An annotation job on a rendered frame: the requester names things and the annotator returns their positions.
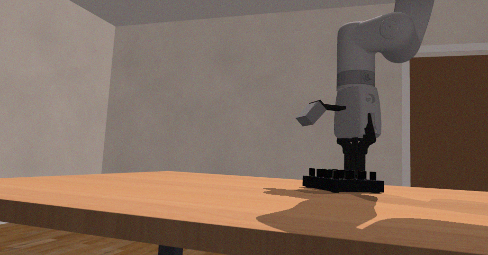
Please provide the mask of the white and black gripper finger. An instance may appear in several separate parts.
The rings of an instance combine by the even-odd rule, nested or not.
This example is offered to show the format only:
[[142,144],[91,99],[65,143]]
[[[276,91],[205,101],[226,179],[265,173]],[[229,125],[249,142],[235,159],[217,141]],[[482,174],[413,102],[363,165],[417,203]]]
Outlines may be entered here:
[[344,153],[344,170],[350,171],[350,154],[352,153],[352,138],[337,138],[337,144],[341,145]]
[[350,154],[350,171],[355,171],[355,175],[358,175],[358,171],[365,171],[365,155],[368,152],[368,147],[376,142],[370,113],[368,113],[368,124],[364,130],[365,135],[363,135],[363,138],[352,138],[353,154]]

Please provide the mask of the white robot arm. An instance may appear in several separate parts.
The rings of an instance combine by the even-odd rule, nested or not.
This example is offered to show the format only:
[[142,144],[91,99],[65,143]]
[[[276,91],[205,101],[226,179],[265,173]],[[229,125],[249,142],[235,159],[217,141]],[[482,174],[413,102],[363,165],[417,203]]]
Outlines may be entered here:
[[[394,12],[368,21],[350,22],[337,34],[337,84],[375,86],[375,54],[390,62],[404,63],[418,52],[433,9],[434,0],[396,0]],[[302,126],[313,125],[326,110],[346,106],[309,103],[296,117]]]

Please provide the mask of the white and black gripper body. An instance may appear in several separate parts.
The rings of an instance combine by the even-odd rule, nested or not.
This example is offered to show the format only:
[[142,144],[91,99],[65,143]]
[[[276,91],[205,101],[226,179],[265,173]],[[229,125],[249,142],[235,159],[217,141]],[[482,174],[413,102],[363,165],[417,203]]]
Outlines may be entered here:
[[338,86],[336,91],[335,105],[346,106],[346,109],[334,111],[334,135],[337,138],[363,138],[370,113],[378,138],[381,135],[381,111],[377,88],[366,84],[347,84]]

